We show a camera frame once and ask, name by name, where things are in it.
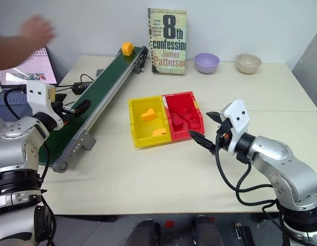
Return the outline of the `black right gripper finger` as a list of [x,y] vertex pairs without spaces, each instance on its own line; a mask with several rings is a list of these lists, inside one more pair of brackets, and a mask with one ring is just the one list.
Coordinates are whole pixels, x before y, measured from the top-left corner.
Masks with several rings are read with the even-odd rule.
[[209,150],[211,154],[215,154],[215,144],[207,139],[203,134],[193,131],[193,130],[188,130],[189,135],[191,138],[200,146],[204,147],[205,149]]
[[206,115],[211,118],[214,122],[218,123],[218,124],[222,124],[223,121],[220,117],[220,113],[219,112],[215,112],[215,111],[211,111],[211,112],[206,112]]

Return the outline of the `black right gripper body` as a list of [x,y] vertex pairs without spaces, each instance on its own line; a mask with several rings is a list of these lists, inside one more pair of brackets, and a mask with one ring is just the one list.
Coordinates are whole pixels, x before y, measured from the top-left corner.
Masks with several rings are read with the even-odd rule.
[[221,117],[218,116],[217,122],[220,124],[220,126],[217,130],[218,140],[216,140],[216,150],[219,151],[220,149],[223,149],[228,151],[233,136],[231,132],[233,126],[229,118],[222,120]]

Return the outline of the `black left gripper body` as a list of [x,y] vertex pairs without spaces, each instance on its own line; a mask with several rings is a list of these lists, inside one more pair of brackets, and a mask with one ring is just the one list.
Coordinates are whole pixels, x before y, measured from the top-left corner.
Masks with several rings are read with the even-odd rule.
[[67,111],[63,109],[63,101],[67,97],[65,93],[55,94],[55,101],[52,103],[52,109],[62,119],[63,123],[68,122]]

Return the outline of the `person's bare hand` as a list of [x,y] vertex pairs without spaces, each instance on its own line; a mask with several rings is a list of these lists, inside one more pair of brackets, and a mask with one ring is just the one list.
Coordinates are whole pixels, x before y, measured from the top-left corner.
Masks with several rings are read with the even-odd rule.
[[32,49],[38,50],[49,44],[55,33],[49,20],[34,15],[22,24],[18,36]]

